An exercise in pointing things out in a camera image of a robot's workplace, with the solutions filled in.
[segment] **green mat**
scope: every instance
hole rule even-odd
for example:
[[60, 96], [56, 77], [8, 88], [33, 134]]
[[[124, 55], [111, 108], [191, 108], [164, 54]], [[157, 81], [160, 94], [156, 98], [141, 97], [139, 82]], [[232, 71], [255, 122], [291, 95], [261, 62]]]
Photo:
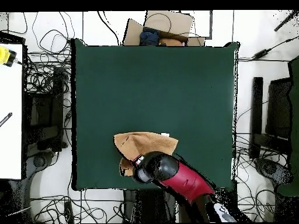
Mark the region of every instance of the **green mat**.
[[299, 57], [288, 63], [293, 86], [289, 94], [291, 100], [291, 147], [290, 167], [294, 180], [290, 184], [283, 184], [277, 191], [284, 196], [299, 196]]
[[120, 175], [113, 136], [134, 131], [170, 133], [179, 140], [176, 153], [231, 188], [237, 47], [88, 47], [75, 40], [77, 190], [155, 187]]

